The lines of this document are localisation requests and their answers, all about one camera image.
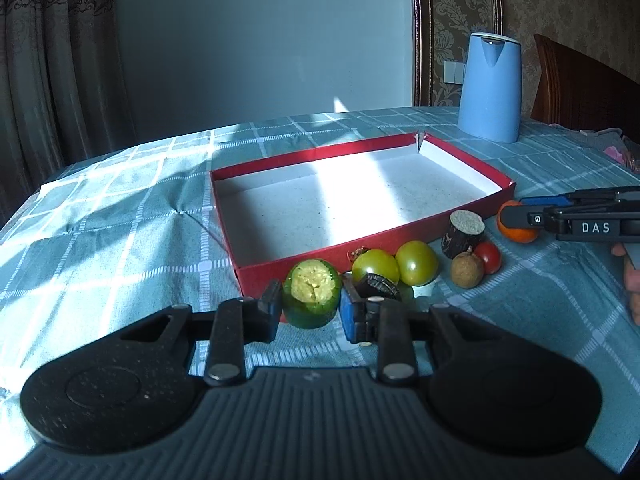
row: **wall switch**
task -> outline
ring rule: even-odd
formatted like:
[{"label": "wall switch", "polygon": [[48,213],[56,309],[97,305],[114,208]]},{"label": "wall switch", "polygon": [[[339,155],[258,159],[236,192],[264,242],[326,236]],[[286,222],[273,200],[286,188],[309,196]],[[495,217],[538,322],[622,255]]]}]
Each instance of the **wall switch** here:
[{"label": "wall switch", "polygon": [[462,85],[462,82],[465,80],[465,63],[456,62],[456,76],[454,83],[457,85]]},{"label": "wall switch", "polygon": [[445,83],[456,82],[456,62],[455,61],[444,62],[444,74],[442,76],[442,81]]}]

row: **blue electric kettle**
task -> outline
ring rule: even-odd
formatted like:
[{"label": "blue electric kettle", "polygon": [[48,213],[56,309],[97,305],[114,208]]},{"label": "blue electric kettle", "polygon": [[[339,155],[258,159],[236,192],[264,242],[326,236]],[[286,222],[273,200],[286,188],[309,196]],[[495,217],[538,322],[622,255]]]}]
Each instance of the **blue electric kettle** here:
[{"label": "blue electric kettle", "polygon": [[469,37],[458,128],[496,142],[515,142],[522,104],[520,43],[474,32]]}]

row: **red cherry tomato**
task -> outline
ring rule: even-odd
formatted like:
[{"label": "red cherry tomato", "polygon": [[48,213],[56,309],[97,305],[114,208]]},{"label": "red cherry tomato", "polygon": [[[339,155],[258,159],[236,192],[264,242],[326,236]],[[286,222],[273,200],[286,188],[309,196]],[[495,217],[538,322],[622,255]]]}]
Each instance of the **red cherry tomato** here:
[{"label": "red cherry tomato", "polygon": [[502,264],[500,251],[491,242],[480,242],[474,250],[474,254],[484,263],[485,274],[495,274]]}]

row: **wooden cylinder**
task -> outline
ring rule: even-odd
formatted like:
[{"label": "wooden cylinder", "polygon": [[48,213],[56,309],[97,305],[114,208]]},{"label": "wooden cylinder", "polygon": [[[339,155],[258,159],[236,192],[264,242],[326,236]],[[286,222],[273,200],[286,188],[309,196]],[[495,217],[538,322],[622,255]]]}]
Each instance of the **wooden cylinder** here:
[{"label": "wooden cylinder", "polygon": [[482,218],[471,211],[459,209],[449,216],[449,228],[442,238],[442,253],[452,260],[460,253],[476,248],[484,235]]}]

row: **ribbed plastic surface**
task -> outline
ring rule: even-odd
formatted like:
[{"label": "ribbed plastic surface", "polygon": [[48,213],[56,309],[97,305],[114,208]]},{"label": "ribbed plastic surface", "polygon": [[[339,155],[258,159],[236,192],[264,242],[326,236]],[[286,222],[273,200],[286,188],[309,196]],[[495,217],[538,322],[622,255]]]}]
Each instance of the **ribbed plastic surface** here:
[{"label": "ribbed plastic surface", "polygon": [[364,368],[258,368],[212,389],[165,439],[111,456],[37,447],[6,480],[613,478],[583,449],[547,458],[476,450],[429,418],[411,390]]}]

